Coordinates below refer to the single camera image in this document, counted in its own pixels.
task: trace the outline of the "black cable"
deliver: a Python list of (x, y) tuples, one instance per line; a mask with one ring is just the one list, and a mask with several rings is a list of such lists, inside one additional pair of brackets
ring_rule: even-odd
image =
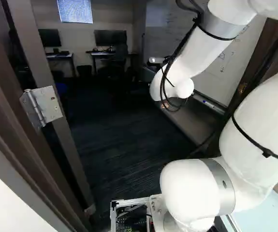
[(191, 156), (197, 154), (201, 148), (213, 137), (213, 135), (215, 134), (216, 130), (214, 130), (202, 143), (200, 143), (196, 149), (194, 149), (188, 156), (187, 158), (191, 158)]
[(196, 8), (186, 6), (184, 3), (182, 3), (181, 0), (176, 0), (176, 4), (182, 10), (195, 12), (195, 13), (197, 13), (197, 15), (201, 14), (201, 12), (199, 10), (197, 10)]
[[(185, 43), (187, 42), (187, 40), (189, 39), (189, 37), (191, 36), (191, 34), (193, 33), (194, 29), (196, 28), (196, 23), (192, 25), (191, 29), (186, 33), (186, 35), (184, 36), (184, 38), (182, 39), (182, 41), (180, 42), (180, 44), (177, 46), (177, 48), (175, 49), (174, 53), (172, 54), (172, 56), (169, 57), (167, 66), (165, 71), (162, 70), (162, 78), (161, 78), (161, 83), (160, 83), (160, 98), (161, 98), (161, 103), (163, 105), (163, 107), (170, 112), (177, 112), (186, 102), (187, 99), (185, 100), (184, 103), (180, 104), (179, 106), (176, 106), (175, 104), (173, 104), (167, 94), (166, 94), (166, 90), (165, 90), (165, 81), (167, 80), (173, 87), (174, 85), (168, 80), (167, 78), (167, 74), (169, 69), (171, 68), (173, 61), (175, 60), (175, 58), (177, 57), (177, 55), (180, 53), (180, 51), (182, 50), (182, 48), (184, 47)], [(168, 104), (170, 104), (171, 106), (175, 107), (175, 110), (171, 110), (169, 109), (163, 99), (162, 94), (164, 94), (165, 99), (167, 100)]]
[(259, 148), (262, 152), (263, 152), (263, 156), (266, 158), (269, 158), (270, 156), (278, 159), (278, 155), (275, 154), (273, 151), (271, 151), (270, 149), (260, 145), (258, 142), (256, 142), (255, 140), (253, 140), (248, 134), (245, 133), (245, 131), (243, 131), (243, 129), (238, 125), (238, 123), (236, 122), (234, 115), (232, 115), (231, 117), (232, 122), (234, 123), (235, 127), (237, 128), (237, 130), (248, 140), (250, 141), (254, 146), (256, 146), (257, 148)]
[(200, 13), (204, 13), (204, 9), (199, 6), (199, 4), (195, 1), (195, 0), (189, 0), (189, 2), (200, 12)]

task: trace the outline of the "metal frame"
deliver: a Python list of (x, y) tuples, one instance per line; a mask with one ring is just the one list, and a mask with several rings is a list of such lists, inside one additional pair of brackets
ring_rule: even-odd
[[(128, 212), (124, 212), (120, 215), (117, 215), (116, 210), (121, 207), (136, 205), (131, 211), (141, 207), (142, 205), (147, 206), (147, 212), (150, 211), (149, 209), (149, 197), (143, 197), (143, 198), (136, 198), (136, 199), (130, 199), (130, 200), (116, 200), (111, 201), (110, 206), (110, 218), (111, 218), (111, 232), (116, 232), (116, 219), (126, 215)], [(149, 216), (146, 217), (146, 223), (149, 225)]]

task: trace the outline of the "carpet floor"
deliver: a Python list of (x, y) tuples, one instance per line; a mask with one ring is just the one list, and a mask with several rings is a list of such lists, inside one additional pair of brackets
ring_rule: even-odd
[(105, 88), (80, 88), (68, 99), (68, 108), (103, 224), (109, 225), (111, 200), (159, 194), (162, 168), (195, 147), (156, 108), (146, 90), (117, 98)]

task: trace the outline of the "door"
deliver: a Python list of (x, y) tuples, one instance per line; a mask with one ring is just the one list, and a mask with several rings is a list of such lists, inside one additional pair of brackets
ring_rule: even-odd
[[(26, 6), (24, 3), (28, 2), (22, 1), (21, 5)], [(19, 4), (18, 1), (13, 1), (12, 3), (14, 8), (17, 6), (15, 5), (16, 3)], [(18, 28), (21, 30), (24, 30), (25, 27), (32, 28), (30, 21), (25, 20), (25, 22), (22, 28)], [(20, 40), (23, 47), (28, 45), (23, 43), (23, 39)], [(34, 47), (36, 45), (37, 43), (30, 44), (30, 46)], [(39, 67), (35, 67), (35, 63), (46, 62), (43, 49), (39, 50), (43, 54), (28, 53), (26, 52), (28, 48), (26, 48), (26, 51), (24, 50), (27, 58), (29, 55), (37, 56), (38, 60), (28, 60), (37, 87), (49, 85), (55, 87), (53, 79), (50, 77), (48, 66), (47, 72), (45, 72), (45, 68), (37, 70)], [(90, 224), (84, 212), (85, 209), (78, 202), (73, 188), (67, 181), (44, 135), (37, 133), (29, 122), (19, 102), (22, 93), (23, 91), (10, 65), (0, 38), (0, 150), (32, 189), (69, 228), (75, 231), (88, 231), (90, 230)], [(89, 185), (65, 117), (56, 120), (53, 126), (84, 200), (88, 207), (93, 206)]]

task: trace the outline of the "whiteboard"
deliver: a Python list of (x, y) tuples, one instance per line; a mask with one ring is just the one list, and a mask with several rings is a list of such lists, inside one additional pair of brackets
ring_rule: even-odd
[[(203, 7), (208, 0), (198, 0)], [(192, 27), (194, 13), (183, 11), (173, 0), (150, 0), (146, 5), (144, 60), (171, 55)], [(266, 18), (255, 17), (238, 37), (201, 74), (193, 77), (195, 89), (228, 105), (256, 47)]]
[(228, 106), (253, 54), (266, 18), (256, 16), (201, 74), (195, 89)]

